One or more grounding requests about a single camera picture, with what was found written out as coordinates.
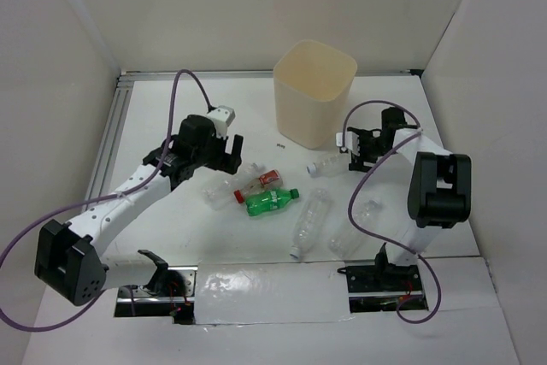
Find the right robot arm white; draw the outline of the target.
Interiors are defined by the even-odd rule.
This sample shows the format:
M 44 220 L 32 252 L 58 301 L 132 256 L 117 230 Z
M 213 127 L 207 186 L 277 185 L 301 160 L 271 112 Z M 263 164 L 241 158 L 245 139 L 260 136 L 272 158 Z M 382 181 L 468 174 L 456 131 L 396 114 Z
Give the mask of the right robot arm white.
M 418 256 L 443 231 L 467 221 L 471 212 L 472 162 L 425 136 L 417 117 L 390 104 L 381 113 L 381 127 L 350 127 L 347 115 L 335 141 L 350 155 L 348 169 L 371 178 L 391 156 L 400 155 L 411 166 L 406 209 L 410 222 L 396 238 L 374 233 L 383 242 L 387 261 L 373 269 L 373 280 L 383 290 L 403 278 L 400 266 L 416 264 Z

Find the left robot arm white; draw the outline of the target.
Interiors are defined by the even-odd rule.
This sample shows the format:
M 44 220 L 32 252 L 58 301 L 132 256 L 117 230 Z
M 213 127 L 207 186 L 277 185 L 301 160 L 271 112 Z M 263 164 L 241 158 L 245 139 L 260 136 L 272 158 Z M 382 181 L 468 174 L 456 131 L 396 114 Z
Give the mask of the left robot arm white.
M 226 106 L 206 115 L 188 115 L 178 133 L 151 151 L 107 200 L 65 223 L 48 221 L 38 235 L 35 275 L 75 306 L 122 286 L 162 294 L 168 288 L 169 266 L 157 254 L 144 249 L 129 256 L 104 253 L 129 224 L 196 169 L 237 172 L 243 137 L 235 135 L 232 150 L 226 151 L 227 129 L 234 118 L 234 110 Z

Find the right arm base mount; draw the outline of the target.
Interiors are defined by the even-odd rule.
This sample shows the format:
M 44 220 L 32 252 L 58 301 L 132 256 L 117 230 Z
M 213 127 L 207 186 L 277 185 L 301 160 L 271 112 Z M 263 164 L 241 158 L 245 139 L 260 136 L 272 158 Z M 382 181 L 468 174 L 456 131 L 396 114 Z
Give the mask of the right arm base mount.
M 401 303 L 404 310 L 428 310 L 419 269 L 388 261 L 385 245 L 374 261 L 346 265 L 337 273 L 345 277 L 352 314 L 394 312 Z

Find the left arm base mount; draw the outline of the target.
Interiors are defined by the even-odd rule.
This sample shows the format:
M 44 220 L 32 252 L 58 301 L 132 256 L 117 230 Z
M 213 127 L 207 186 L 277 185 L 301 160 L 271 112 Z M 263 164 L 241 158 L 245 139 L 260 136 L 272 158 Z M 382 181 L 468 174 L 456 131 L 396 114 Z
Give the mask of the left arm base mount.
M 152 288 L 118 289 L 114 318 L 169 318 L 173 324 L 193 325 L 197 266 L 170 267 Z

